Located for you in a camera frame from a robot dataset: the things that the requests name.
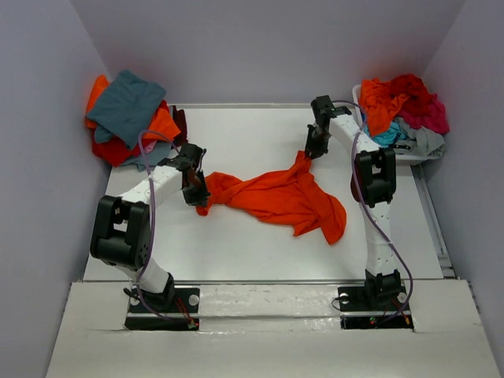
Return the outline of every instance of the gray cloth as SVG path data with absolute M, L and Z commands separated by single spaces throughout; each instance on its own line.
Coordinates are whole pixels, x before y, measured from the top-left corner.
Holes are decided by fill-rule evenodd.
M 164 158 L 167 158 L 171 149 L 172 149 L 171 143 L 158 141 L 156 143 L 156 146 L 154 146 L 154 149 L 147 154 L 147 161 L 149 162 L 149 166 L 154 167 L 155 165 L 158 164 L 159 161 L 163 160 Z M 124 163 L 122 163 L 121 165 L 130 165 L 130 164 L 135 164 L 136 168 L 140 172 L 142 172 L 145 169 L 145 163 L 143 161 L 142 155 L 139 155 L 137 157 L 130 157 L 129 159 L 126 159 Z
M 445 151 L 444 138 L 442 135 L 430 130 L 428 128 L 420 128 L 415 130 L 411 128 L 402 117 L 394 118 L 401 131 L 407 136 L 407 140 L 399 140 L 395 143 L 396 146 L 406 146 L 409 147 L 408 154 L 420 155 L 420 156 L 441 156 Z M 404 153 L 403 148 L 398 148 L 399 153 Z
M 117 135 L 133 150 L 165 95 L 166 90 L 156 83 L 148 83 L 127 69 L 119 72 L 86 115 L 98 123 L 94 141 L 105 143 Z

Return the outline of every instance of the orange t-shirt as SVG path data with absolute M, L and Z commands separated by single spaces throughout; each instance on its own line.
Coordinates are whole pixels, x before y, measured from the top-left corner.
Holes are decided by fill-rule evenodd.
M 208 205 L 196 211 L 205 216 L 212 204 L 225 204 L 266 223 L 290 225 L 294 236 L 320 227 L 328 243 L 336 243 L 345 232 L 347 212 L 338 199 L 319 188 L 310 166 L 311 159 L 299 151 L 288 170 L 268 172 L 247 181 L 214 172 L 206 177 L 211 193 Z

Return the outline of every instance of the clothing pile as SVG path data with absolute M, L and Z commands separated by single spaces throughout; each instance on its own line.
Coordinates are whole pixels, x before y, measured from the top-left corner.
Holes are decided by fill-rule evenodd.
M 143 130 L 160 132 L 177 146 L 187 141 L 183 110 L 168 106 L 166 90 L 156 83 L 140 79 L 128 70 L 109 83 L 105 76 L 94 82 L 86 108 L 85 124 L 91 133 L 93 154 L 113 167 L 136 165 L 145 169 L 138 144 Z M 150 166 L 166 158 L 172 148 L 162 136 L 146 133 L 142 145 Z
M 367 112 L 365 133 L 382 147 L 398 154 L 443 154 L 443 135 L 450 130 L 446 109 L 415 75 L 362 80 L 359 104 Z

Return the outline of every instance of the gray wall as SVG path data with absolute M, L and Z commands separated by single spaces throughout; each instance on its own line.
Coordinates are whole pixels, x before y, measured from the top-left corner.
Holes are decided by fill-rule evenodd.
M 109 72 L 171 102 L 350 97 L 362 78 L 420 75 L 464 0 L 71 0 Z
M 456 272 L 471 280 L 504 375 L 504 2 L 468 0 L 424 79 L 448 109 L 448 151 L 425 171 Z
M 105 67 L 68 0 L 2 0 L 0 67 L 0 376 L 39 378 L 108 177 L 82 121 Z

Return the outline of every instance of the teal cloth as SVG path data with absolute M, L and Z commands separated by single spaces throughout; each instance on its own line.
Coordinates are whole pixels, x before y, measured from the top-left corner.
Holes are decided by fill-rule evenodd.
M 382 147 L 389 147 L 395 144 L 398 140 L 406 139 L 406 134 L 402 132 L 399 125 L 395 122 L 391 122 L 391 126 L 388 128 L 388 130 L 375 136 L 371 136 L 369 134 L 368 125 L 364 127 L 364 132 L 368 135 L 369 138 L 371 138 Z
M 168 157 L 168 154 L 170 153 L 171 149 L 172 149 L 171 143 L 158 141 L 156 143 L 156 146 L 154 146 L 154 149 L 147 154 L 147 161 L 149 162 L 149 166 L 154 167 L 158 165 L 159 161 Z M 130 164 L 135 164 L 136 168 L 140 172 L 142 172 L 145 169 L 145 163 L 143 161 L 142 155 L 139 155 L 137 157 L 130 157 L 129 159 L 126 159 L 124 163 L 122 163 L 121 165 L 130 165 Z
M 127 69 L 119 72 L 86 115 L 98 124 L 94 141 L 105 143 L 117 135 L 133 150 L 165 95 L 166 90 L 156 83 L 146 82 Z

